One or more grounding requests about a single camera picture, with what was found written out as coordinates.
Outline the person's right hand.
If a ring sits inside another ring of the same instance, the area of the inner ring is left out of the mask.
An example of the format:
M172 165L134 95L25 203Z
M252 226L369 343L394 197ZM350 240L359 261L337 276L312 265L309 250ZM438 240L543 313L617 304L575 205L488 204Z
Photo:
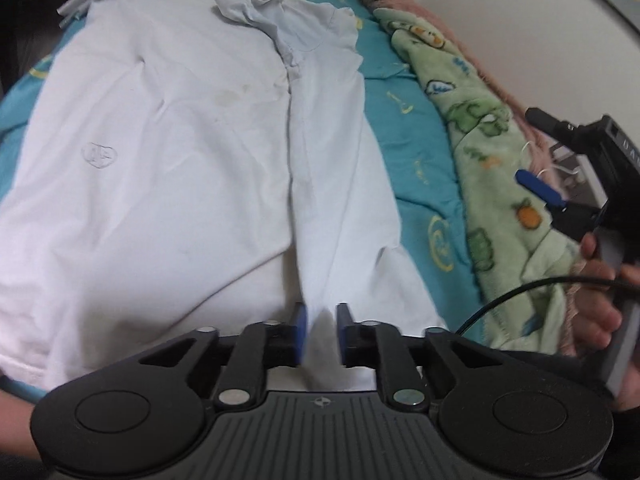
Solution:
M596 257L597 249L596 237L592 233L586 234L580 243L582 258L586 260L580 271L582 276L605 280L621 278L630 284L639 285L638 266L623 264L619 271L615 271ZM622 315L608 299L606 288L582 284L575 292L574 305L576 313L570 327L576 348L582 352L605 349L622 324ZM627 366L622 388L614 405L619 411L629 411L639 406L639 348L634 350L634 357Z

